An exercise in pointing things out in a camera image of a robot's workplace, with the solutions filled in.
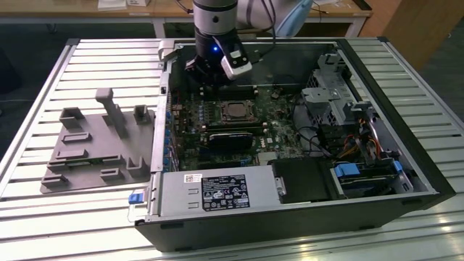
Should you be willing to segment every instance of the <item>motherboard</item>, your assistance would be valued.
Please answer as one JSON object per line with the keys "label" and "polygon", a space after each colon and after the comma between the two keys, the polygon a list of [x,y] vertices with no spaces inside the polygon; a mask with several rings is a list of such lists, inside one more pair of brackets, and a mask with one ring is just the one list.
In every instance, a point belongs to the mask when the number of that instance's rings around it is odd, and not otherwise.
{"label": "motherboard", "polygon": [[267,165],[304,154],[290,116],[295,94],[276,86],[250,87],[248,94],[227,101],[192,94],[174,105],[180,170]]}

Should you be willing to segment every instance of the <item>cpu socket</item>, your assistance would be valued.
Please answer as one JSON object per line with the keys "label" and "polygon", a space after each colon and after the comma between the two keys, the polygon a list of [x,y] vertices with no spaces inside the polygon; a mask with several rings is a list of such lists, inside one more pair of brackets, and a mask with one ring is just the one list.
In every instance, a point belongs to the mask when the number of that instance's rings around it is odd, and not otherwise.
{"label": "cpu socket", "polygon": [[254,115],[254,103],[251,101],[222,102],[222,115],[224,124],[258,121]]}

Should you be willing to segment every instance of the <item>white label sticker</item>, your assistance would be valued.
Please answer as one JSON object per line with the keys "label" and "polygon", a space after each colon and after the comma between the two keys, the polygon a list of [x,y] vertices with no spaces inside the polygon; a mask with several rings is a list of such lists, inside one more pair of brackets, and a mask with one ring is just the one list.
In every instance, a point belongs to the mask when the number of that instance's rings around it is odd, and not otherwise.
{"label": "white label sticker", "polygon": [[200,182],[203,174],[186,174],[184,183]]}
{"label": "white label sticker", "polygon": [[130,15],[134,15],[134,16],[148,16],[151,14],[150,13],[130,13]]}

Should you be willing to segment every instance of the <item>circuit board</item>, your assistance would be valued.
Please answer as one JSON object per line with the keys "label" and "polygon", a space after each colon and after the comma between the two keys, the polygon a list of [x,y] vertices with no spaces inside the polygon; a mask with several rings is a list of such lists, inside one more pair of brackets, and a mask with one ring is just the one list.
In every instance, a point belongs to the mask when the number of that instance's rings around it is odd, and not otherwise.
{"label": "circuit board", "polygon": [[[276,95],[271,86],[258,87],[256,90],[254,100],[203,101],[200,96],[192,95],[191,99],[184,101],[176,127],[178,143],[182,144],[180,170],[263,165],[263,162],[259,162],[259,153],[263,152],[275,152],[276,158],[303,156],[302,143],[288,117],[294,95]],[[208,151],[206,140],[211,133],[203,131],[206,125],[227,128],[236,123],[254,122],[263,124],[266,128],[263,133],[254,135],[250,149],[231,153]],[[244,129],[243,132],[250,132],[254,128]],[[219,133],[231,131],[220,129]]]}

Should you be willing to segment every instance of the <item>table leg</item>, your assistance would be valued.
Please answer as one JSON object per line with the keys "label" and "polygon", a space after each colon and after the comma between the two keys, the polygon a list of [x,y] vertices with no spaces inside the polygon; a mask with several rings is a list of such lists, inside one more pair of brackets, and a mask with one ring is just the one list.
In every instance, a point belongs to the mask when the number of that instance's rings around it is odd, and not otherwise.
{"label": "table leg", "polygon": [[56,23],[47,23],[46,26],[47,26],[48,33],[56,34],[56,32],[59,31],[56,30]]}
{"label": "table leg", "polygon": [[167,33],[164,31],[164,18],[154,18],[152,24],[156,38],[167,38]]}
{"label": "table leg", "polygon": [[352,38],[352,37],[359,36],[362,29],[363,29],[363,26],[364,26],[366,19],[367,19],[366,17],[355,18],[355,21],[351,23],[351,25],[348,27],[346,37]]}

